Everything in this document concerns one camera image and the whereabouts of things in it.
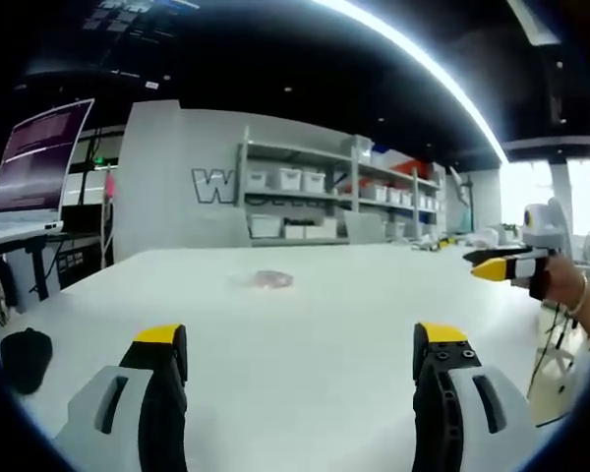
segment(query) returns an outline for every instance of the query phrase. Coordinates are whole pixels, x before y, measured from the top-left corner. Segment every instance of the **small object on table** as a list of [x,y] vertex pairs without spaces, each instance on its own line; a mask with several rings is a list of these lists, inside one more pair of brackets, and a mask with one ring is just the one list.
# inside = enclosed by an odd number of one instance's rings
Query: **small object on table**
[[0,357],[7,383],[22,395],[39,388],[52,358],[52,341],[43,332],[28,327],[9,334],[0,342]]
[[293,276],[277,270],[258,270],[250,285],[258,288],[283,288],[293,284]]

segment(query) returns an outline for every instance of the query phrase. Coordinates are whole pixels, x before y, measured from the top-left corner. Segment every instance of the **black desk leg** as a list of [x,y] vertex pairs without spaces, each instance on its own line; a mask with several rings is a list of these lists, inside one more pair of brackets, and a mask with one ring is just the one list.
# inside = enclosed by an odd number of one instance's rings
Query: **black desk leg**
[[46,285],[46,274],[43,268],[43,247],[34,248],[30,251],[32,257],[32,271],[35,276],[35,285],[37,287],[37,294],[39,301],[48,298],[48,287]]

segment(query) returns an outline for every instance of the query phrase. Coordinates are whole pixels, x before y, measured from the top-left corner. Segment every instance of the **ceiling light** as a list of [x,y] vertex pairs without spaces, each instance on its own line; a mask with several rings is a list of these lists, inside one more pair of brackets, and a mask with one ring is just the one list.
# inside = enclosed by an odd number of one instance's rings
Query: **ceiling light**
[[440,83],[448,89],[457,101],[465,108],[480,130],[487,138],[490,145],[496,152],[497,156],[503,164],[508,164],[507,156],[502,150],[501,144],[497,139],[496,135],[488,125],[487,121],[474,105],[472,100],[465,94],[465,91],[459,86],[457,82],[440,66],[435,62],[426,52],[418,47],[413,41],[411,41],[404,34],[399,32],[397,29],[390,27],[388,24],[383,22],[381,19],[374,15],[367,13],[346,0],[312,0],[320,5],[325,5],[332,10],[335,10],[343,15],[346,15],[353,20],[365,25],[366,27],[378,32],[383,35],[395,45],[400,47],[404,52],[410,54],[413,59],[418,61],[425,69],[427,69],[433,77],[435,77]]
[[186,0],[173,0],[173,2],[181,3],[182,5],[186,5],[187,7],[194,8],[195,10],[199,10],[201,8],[199,5],[195,5],[194,3],[190,3]]

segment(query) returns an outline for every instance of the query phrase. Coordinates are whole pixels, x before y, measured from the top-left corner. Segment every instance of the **black object on table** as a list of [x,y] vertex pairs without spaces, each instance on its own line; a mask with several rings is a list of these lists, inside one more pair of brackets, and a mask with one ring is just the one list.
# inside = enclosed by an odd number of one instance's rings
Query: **black object on table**
[[31,327],[9,334],[0,342],[0,357],[7,383],[28,395],[39,388],[52,358],[52,342]]

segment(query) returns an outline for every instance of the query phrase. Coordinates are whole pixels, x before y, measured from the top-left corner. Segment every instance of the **chair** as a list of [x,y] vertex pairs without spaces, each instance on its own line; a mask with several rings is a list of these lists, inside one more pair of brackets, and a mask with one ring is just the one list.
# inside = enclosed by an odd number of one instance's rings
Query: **chair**
[[251,248],[247,215],[236,206],[191,210],[181,232],[184,248]]
[[385,242],[383,221],[377,214],[346,211],[345,227],[350,244],[382,244]]

